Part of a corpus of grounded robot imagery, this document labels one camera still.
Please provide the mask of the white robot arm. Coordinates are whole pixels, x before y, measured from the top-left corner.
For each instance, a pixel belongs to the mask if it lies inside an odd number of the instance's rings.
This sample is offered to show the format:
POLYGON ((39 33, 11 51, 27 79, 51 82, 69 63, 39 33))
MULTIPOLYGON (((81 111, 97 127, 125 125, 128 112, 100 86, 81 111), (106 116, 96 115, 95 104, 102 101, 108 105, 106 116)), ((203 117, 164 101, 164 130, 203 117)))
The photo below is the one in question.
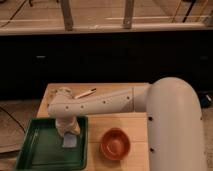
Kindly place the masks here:
POLYGON ((73 116, 130 112, 147 114, 150 171, 207 171, 199 98, 180 78, 166 77, 80 99, 61 88, 48 105, 61 133, 73 116))

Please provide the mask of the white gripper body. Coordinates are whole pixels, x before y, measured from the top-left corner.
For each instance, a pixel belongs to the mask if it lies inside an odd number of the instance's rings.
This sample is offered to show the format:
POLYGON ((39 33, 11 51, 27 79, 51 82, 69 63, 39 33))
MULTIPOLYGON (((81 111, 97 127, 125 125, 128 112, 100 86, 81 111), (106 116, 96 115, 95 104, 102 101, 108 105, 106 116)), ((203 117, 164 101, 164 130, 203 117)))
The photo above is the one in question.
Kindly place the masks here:
POLYGON ((74 135, 80 134, 80 126, 76 117, 57 119, 55 125, 61 137, 66 133, 72 133, 74 135))

